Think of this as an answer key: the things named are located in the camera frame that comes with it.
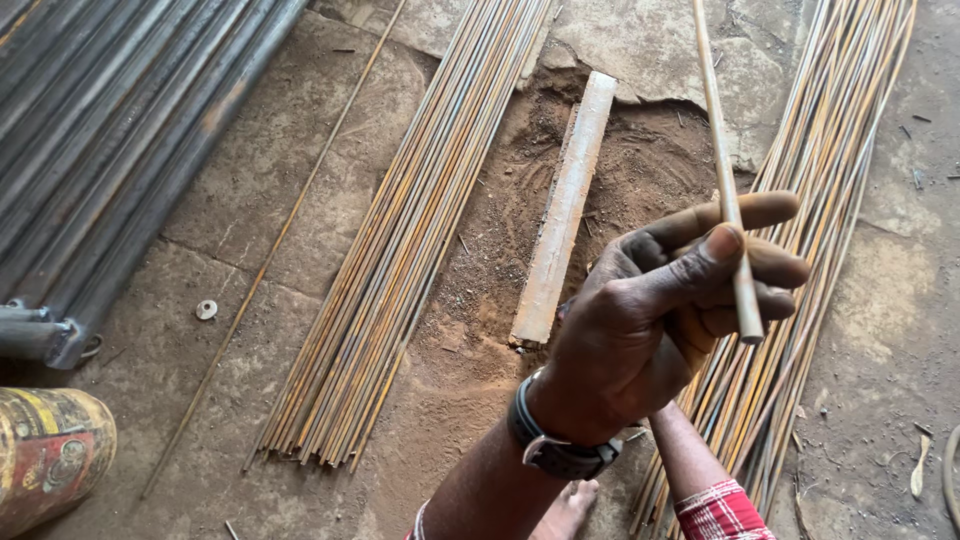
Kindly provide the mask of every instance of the cracked floor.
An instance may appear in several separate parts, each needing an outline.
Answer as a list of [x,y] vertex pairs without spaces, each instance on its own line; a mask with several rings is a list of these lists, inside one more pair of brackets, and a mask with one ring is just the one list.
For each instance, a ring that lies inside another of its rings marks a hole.
[[[411,357],[356,475],[289,463],[238,473],[466,5],[409,0],[154,495],[138,499],[395,4],[313,2],[114,306],[105,352],[75,372],[29,371],[12,382],[81,388],[108,403],[119,433],[116,460],[94,495],[27,537],[225,538],[229,519],[241,538],[399,538],[502,410],[512,376],[491,381],[470,370],[472,360],[438,371]],[[685,2],[562,5],[540,68],[605,71],[629,87],[622,104],[702,104]],[[748,175],[779,121],[812,3],[708,5],[736,163]],[[814,537],[951,535],[939,475],[948,430],[960,422],[960,185],[945,180],[958,169],[960,37],[955,1],[919,9],[806,386],[797,427],[805,451],[784,466],[771,523],[780,538],[799,538],[789,483],[798,470]],[[511,107],[505,126],[521,114]],[[913,169],[924,175],[922,190]],[[219,315],[198,321],[195,306],[211,298]],[[501,348],[490,343],[484,352],[502,359]],[[815,412],[823,406],[826,418]],[[419,424],[437,411],[442,421]],[[935,434],[919,500],[906,490],[919,455],[915,421]],[[639,483],[638,463],[623,460],[601,478],[583,537],[627,537],[616,501]]]

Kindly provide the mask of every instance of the yellow cylinder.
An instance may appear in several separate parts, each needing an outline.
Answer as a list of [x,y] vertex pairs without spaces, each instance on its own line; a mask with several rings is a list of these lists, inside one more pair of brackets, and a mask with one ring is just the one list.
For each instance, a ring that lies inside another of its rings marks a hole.
[[0,388],[0,540],[80,504],[117,448],[113,415],[72,388]]

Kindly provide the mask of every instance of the black watch strap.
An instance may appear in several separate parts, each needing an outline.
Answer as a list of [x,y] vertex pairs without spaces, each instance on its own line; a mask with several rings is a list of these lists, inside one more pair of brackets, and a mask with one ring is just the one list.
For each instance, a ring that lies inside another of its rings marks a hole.
[[523,464],[539,467],[559,479],[595,479],[620,455],[623,443],[611,439],[601,445],[584,447],[544,433],[527,410],[526,400],[527,388],[539,373],[520,384],[507,412],[510,432],[524,449]]

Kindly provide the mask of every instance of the person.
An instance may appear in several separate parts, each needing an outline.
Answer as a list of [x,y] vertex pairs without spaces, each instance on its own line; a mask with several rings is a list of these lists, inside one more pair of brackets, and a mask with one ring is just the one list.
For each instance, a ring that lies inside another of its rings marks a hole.
[[[789,192],[739,197],[744,228],[792,218]],[[736,331],[732,274],[744,251],[760,314],[784,319],[806,262],[721,223],[719,205],[620,236],[596,260],[544,368],[445,477],[409,540],[572,539],[620,451],[617,434],[649,418],[686,538],[765,539],[743,489],[672,400],[717,339]]]

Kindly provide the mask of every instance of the bare foot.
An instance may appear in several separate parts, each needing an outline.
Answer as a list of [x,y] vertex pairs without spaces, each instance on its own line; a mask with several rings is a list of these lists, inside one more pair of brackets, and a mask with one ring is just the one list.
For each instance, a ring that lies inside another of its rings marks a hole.
[[550,508],[543,514],[543,519],[530,535],[530,540],[573,540],[587,517],[587,511],[596,501],[600,483],[596,480],[580,480],[576,482],[576,493],[573,487],[574,482],[567,484],[553,504],[550,504]]

